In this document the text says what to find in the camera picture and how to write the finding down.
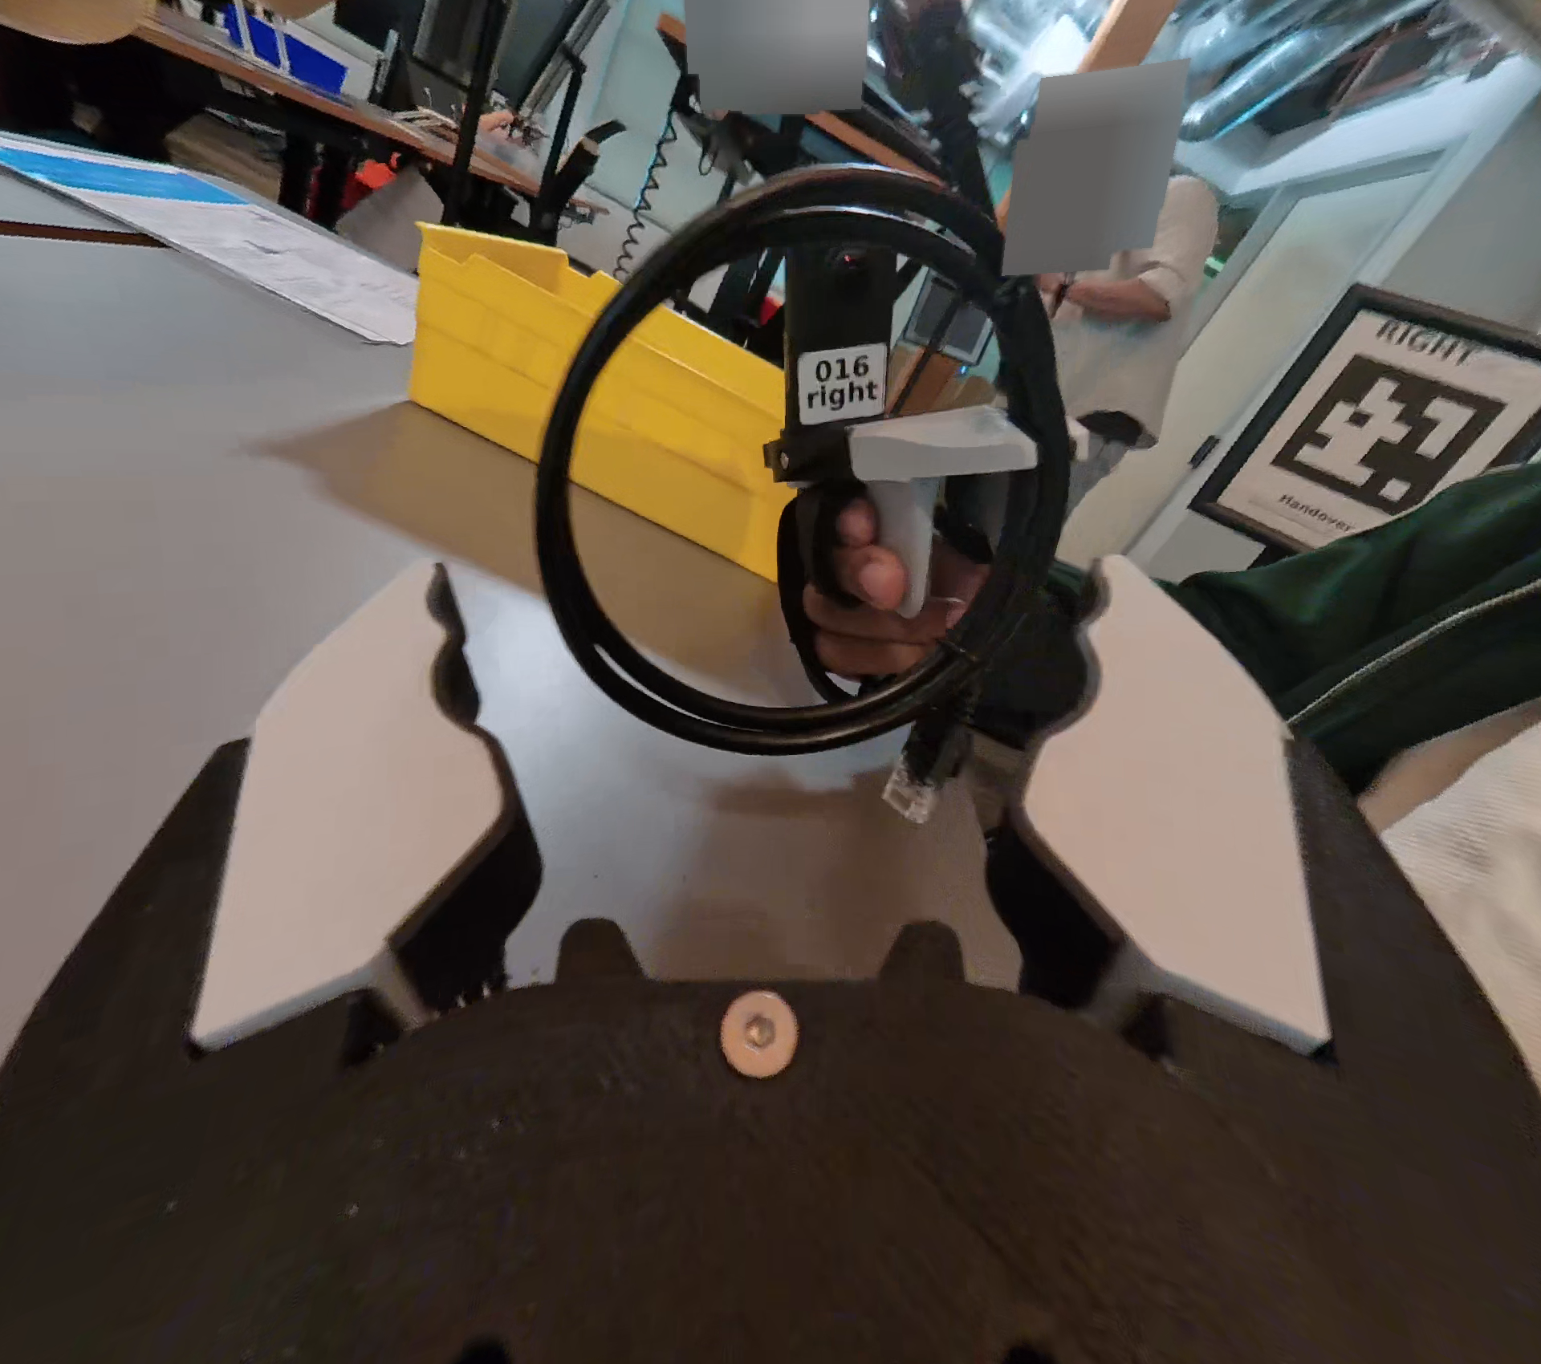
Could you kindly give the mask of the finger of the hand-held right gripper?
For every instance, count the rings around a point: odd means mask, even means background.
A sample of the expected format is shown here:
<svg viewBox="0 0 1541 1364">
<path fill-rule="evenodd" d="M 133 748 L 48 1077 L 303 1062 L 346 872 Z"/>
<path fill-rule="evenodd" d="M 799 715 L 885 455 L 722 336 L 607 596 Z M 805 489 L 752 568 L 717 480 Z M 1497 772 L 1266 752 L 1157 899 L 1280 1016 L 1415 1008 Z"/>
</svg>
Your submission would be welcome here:
<svg viewBox="0 0 1541 1364">
<path fill-rule="evenodd" d="M 865 485 L 945 482 L 1035 469 L 1040 450 L 998 408 L 882 417 L 848 428 L 851 473 Z"/>
</svg>

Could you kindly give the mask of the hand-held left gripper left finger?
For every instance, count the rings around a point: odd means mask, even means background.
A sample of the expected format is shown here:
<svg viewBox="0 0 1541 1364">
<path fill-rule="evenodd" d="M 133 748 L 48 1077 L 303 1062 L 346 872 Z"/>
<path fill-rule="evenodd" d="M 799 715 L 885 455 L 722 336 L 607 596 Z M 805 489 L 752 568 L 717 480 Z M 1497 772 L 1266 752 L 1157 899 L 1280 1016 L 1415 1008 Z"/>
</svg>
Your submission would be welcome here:
<svg viewBox="0 0 1541 1364">
<path fill-rule="evenodd" d="M 410 1034 L 506 983 L 542 858 L 465 636 L 449 572 L 413 565 L 261 707 L 189 1024 L 200 1051 L 336 1002 Z"/>
</svg>

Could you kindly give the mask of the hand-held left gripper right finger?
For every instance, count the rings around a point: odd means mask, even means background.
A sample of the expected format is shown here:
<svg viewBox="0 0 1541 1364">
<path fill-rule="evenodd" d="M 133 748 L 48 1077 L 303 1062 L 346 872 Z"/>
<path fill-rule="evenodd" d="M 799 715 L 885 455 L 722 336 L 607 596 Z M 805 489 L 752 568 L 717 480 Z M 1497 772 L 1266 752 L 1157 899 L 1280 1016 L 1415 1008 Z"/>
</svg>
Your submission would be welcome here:
<svg viewBox="0 0 1541 1364">
<path fill-rule="evenodd" d="M 1316 1056 L 1333 1022 L 1280 715 L 1125 559 L 1092 571 L 1072 654 L 1086 688 L 1007 769 L 989 836 L 1016 991 L 1109 1032 L 1184 1004 Z"/>
</svg>

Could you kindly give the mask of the yellow plastic bin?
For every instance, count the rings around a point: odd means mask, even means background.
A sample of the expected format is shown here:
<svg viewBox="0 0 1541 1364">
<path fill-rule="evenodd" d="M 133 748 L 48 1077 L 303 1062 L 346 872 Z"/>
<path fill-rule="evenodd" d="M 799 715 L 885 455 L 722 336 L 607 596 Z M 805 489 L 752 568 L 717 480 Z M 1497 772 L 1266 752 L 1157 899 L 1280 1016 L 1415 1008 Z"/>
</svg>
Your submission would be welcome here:
<svg viewBox="0 0 1541 1364">
<path fill-rule="evenodd" d="M 544 246 L 420 231 L 410 400 L 535 463 L 553 394 L 619 285 Z M 570 475 L 770 585 L 793 497 L 762 460 L 781 424 L 778 370 L 659 309 L 591 389 Z"/>
</svg>

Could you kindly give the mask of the grey desk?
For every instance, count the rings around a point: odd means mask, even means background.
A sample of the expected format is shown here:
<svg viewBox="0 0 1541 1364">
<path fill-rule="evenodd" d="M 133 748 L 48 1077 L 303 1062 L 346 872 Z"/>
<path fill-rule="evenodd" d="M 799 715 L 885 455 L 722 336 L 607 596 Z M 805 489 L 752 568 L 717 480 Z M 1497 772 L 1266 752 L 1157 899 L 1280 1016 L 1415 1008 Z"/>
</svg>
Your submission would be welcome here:
<svg viewBox="0 0 1541 1364">
<path fill-rule="evenodd" d="M 653 978 L 757 982 L 873 976 L 940 921 L 1016 988 L 967 786 L 915 827 L 894 741 L 735 759 L 609 705 L 542 594 L 532 467 L 410 403 L 408 349 L 136 244 L 4 237 L 1 297 L 4 1048 L 210 752 L 424 560 L 542 855 L 514 983 L 604 917 Z"/>
</svg>

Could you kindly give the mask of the person's right hand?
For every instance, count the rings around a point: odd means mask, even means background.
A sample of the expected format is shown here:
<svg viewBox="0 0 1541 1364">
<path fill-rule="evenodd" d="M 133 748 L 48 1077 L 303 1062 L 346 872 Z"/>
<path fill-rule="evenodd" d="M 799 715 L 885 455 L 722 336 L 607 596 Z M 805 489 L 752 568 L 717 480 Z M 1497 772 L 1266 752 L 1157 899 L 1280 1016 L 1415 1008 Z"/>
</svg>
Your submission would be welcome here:
<svg viewBox="0 0 1541 1364">
<path fill-rule="evenodd" d="M 800 592 L 821 669 L 840 680 L 906 675 L 963 620 L 989 572 L 987 565 L 936 539 L 927 603 L 906 616 L 906 567 L 878 545 L 869 499 L 853 497 L 826 537 L 823 574 Z"/>
</svg>

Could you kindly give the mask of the black tilting work table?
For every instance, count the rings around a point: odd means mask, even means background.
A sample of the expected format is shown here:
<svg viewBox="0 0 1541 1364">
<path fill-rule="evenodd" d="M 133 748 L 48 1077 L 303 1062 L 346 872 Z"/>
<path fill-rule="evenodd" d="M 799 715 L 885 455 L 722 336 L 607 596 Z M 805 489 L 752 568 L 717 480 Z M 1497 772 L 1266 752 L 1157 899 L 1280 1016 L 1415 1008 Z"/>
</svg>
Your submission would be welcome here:
<svg viewBox="0 0 1541 1364">
<path fill-rule="evenodd" d="M 696 144 L 701 174 L 722 176 L 719 205 L 759 181 L 817 164 L 878 164 L 929 181 L 944 178 L 932 147 L 912 127 L 902 124 L 873 89 L 863 90 L 863 106 L 857 111 L 711 114 L 701 104 L 701 83 L 688 70 L 682 18 L 670 12 L 659 16 L 657 34 L 677 69 L 677 81 L 634 201 L 636 224 L 648 220 L 668 152 L 682 139 Z M 709 331 L 762 358 L 778 358 L 782 318 L 776 279 L 782 269 L 782 254 L 749 254 L 727 266 L 709 303 L 698 301 L 693 292 L 679 292 L 670 303 Z"/>
</svg>

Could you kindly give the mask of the dark green zip jacket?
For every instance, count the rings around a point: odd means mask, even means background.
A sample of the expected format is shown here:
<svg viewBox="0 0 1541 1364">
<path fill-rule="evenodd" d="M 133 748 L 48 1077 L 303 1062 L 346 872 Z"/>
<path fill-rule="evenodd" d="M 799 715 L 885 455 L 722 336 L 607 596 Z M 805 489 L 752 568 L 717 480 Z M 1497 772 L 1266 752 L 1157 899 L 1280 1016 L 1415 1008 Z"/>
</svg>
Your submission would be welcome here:
<svg viewBox="0 0 1541 1364">
<path fill-rule="evenodd" d="M 1288 728 L 1350 791 L 1408 750 L 1538 700 L 1538 582 L 1443 616 L 1340 679 Z"/>
</svg>

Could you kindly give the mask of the white trousers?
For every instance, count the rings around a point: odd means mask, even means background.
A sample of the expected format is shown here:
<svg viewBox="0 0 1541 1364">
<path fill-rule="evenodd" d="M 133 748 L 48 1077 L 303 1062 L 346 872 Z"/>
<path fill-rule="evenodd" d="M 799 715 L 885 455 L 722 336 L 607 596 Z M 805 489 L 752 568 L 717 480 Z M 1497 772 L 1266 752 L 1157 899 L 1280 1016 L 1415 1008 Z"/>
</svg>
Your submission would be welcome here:
<svg viewBox="0 0 1541 1364">
<path fill-rule="evenodd" d="M 1421 743 L 1358 796 L 1538 1080 L 1538 700 Z"/>
</svg>

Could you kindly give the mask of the framed marker sign on stand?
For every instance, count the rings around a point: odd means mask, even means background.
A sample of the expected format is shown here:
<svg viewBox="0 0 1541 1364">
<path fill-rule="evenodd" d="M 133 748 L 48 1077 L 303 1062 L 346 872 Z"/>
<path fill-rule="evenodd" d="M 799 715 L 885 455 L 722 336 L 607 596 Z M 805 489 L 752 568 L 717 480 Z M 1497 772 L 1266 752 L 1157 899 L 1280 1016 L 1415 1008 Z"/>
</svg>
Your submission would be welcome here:
<svg viewBox="0 0 1541 1364">
<path fill-rule="evenodd" d="M 1307 553 L 1524 463 L 1536 443 L 1536 336 L 1355 285 L 1188 508 Z"/>
</svg>

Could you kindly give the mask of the wooden-top work table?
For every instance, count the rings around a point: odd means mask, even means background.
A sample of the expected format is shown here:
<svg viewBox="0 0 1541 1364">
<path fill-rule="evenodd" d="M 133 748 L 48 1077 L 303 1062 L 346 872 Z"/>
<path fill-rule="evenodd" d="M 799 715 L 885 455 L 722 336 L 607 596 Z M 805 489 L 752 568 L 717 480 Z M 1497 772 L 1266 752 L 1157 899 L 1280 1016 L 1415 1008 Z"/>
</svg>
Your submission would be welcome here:
<svg viewBox="0 0 1541 1364">
<path fill-rule="evenodd" d="M 323 152 L 362 157 L 371 144 L 451 169 L 455 139 L 420 129 L 365 101 L 334 97 L 248 58 L 223 31 L 158 7 L 129 34 L 183 64 L 218 77 L 225 98 L 212 111 L 310 141 Z"/>
</svg>

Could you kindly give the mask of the printed paper sheet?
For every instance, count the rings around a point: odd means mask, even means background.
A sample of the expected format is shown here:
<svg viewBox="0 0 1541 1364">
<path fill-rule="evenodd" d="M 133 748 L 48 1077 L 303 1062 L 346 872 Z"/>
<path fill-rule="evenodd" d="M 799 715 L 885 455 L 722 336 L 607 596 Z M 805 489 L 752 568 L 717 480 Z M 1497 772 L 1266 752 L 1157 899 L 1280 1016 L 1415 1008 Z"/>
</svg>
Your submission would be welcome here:
<svg viewBox="0 0 1541 1364">
<path fill-rule="evenodd" d="M 11 132 L 1 136 L 1 169 L 373 345 L 413 344 L 416 278 L 277 205 L 181 166 Z"/>
</svg>

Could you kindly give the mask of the blue and white storage box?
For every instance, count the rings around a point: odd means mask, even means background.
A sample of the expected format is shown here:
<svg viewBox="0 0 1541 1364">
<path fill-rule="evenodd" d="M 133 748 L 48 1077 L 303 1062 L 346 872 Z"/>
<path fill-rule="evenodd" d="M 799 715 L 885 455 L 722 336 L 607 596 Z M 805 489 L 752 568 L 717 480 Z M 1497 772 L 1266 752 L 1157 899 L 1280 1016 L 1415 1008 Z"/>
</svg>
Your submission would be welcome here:
<svg viewBox="0 0 1541 1364">
<path fill-rule="evenodd" d="M 286 77 L 310 90 L 340 98 L 350 69 L 330 52 L 286 28 L 242 0 L 233 0 L 220 10 L 220 28 L 228 44 L 255 64 Z"/>
</svg>

